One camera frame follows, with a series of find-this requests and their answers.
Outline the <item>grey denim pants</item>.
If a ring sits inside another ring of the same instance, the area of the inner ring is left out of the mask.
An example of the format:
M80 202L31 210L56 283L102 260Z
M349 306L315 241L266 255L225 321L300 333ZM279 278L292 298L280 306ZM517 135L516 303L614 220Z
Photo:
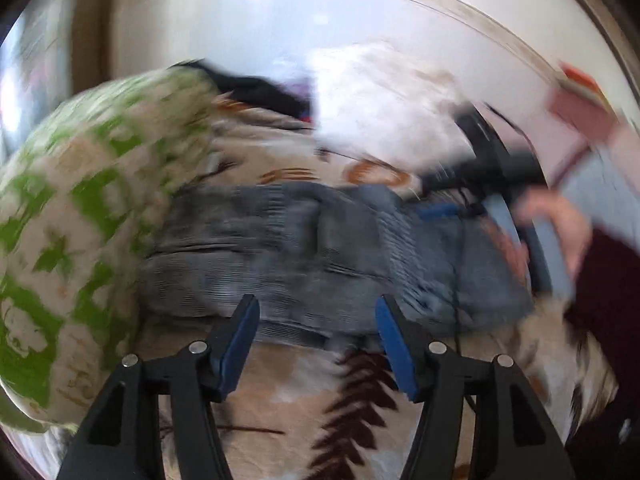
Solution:
M315 347L374 336L384 295L439 337L493 330L534 307L475 208L413 204L382 185L182 188L142 263L142 304L225 318L247 294L266 338Z

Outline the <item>pink padded headboard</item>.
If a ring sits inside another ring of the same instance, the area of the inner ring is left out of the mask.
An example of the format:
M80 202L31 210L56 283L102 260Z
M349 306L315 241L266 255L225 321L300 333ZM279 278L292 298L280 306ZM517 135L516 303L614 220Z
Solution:
M548 111L576 130L589 146L605 148L613 165L639 191L639 131L587 90L560 87Z

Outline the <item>red book stack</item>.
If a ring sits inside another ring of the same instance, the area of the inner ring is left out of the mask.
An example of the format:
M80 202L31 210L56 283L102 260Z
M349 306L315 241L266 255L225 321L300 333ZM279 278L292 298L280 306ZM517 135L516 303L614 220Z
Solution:
M604 92L593 77L574 65L565 62L561 62L559 68L562 73L562 84L566 84L568 88L575 92L582 92L585 96L589 96L593 101L598 101L606 108L611 107L610 102L608 102Z

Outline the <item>grey blue quilted pillow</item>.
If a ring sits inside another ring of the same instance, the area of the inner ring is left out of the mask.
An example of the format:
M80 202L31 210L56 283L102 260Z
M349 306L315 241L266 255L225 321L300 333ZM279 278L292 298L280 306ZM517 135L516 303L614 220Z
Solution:
M562 177L559 190L595 226L639 250L639 193L605 148L583 157Z

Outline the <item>white patterned pillow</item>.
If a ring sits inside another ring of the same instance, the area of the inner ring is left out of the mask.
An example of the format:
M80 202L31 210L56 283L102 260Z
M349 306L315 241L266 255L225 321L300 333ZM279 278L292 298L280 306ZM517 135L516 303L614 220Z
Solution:
M420 174L473 155L454 122L456 78L387 42L314 49L312 123L320 148Z

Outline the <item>leaf pattern fleece blanket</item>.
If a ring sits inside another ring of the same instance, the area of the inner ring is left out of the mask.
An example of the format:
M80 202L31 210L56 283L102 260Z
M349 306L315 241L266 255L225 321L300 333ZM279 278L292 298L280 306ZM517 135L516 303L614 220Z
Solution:
M214 151L224 160L224 168L207 170L182 188L298 181L330 188L382 185L413 204L475 208L484 221L498 226L467 190L413 200L391 184L357 181L349 170L332 169L312 147L309 127L294 118L250 108L222 114L213 128ZM145 361L173 356L190 342L205 339L235 310L225 318L173 318L142 304L140 269L158 232L138 267L136 297L146 319L133 354ZM572 294L534 294L528 265L525 281L534 307L518 322L450 337L435 336L415 323L460 356L481 361L510 356L544 406L565 451L576 431L615 398L618 382L596 338L567 323L565 311ZM333 338L315 347L266 338L260 318L238 385L210 408L231 471L228 479L405 479L401 473L422 412L421 405L399 390L378 324L374 336ZM450 479L472 479L474 426L475 401L469 398L463 404ZM160 397L160 446L162 479L183 479L168 396Z

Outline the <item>black garment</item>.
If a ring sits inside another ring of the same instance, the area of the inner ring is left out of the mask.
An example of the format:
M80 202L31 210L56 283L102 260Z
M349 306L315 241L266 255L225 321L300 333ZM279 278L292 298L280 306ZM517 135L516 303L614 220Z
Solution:
M233 101L271 110L285 116L310 122L310 102L299 99L264 78L235 76L207 64L204 60L184 61L175 67L192 68L204 73L221 94Z

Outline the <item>green white patterned quilt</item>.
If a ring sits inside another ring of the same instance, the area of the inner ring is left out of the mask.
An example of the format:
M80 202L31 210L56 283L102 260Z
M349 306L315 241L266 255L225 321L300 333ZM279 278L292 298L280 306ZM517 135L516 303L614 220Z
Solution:
M1 169L1 421L76 425L137 333L138 267L203 168L217 90L174 67L63 102Z

